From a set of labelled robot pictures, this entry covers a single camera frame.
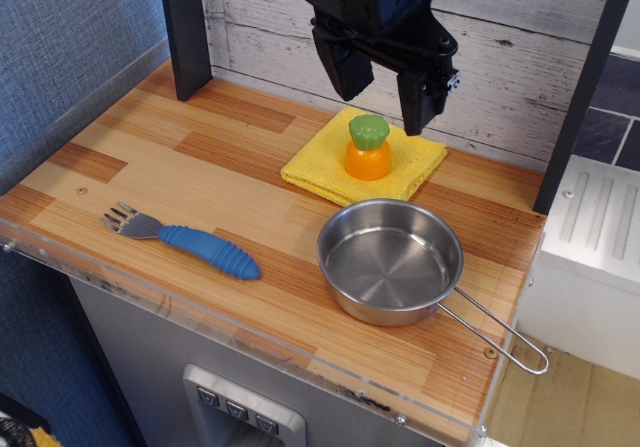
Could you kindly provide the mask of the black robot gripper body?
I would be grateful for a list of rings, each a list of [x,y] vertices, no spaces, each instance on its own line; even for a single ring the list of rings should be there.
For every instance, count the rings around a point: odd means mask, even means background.
[[[446,72],[458,44],[435,18],[433,0],[306,0],[316,23],[353,36],[353,48],[397,73]]]

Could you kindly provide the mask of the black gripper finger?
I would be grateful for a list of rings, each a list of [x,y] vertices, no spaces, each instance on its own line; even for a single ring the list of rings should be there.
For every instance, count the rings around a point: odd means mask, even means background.
[[[374,80],[371,62],[352,46],[353,36],[344,31],[331,31],[316,23],[313,40],[320,61],[333,85],[344,101],[357,97]]]
[[[420,135],[443,113],[450,94],[460,85],[460,72],[406,70],[397,75],[402,119],[406,135]]]

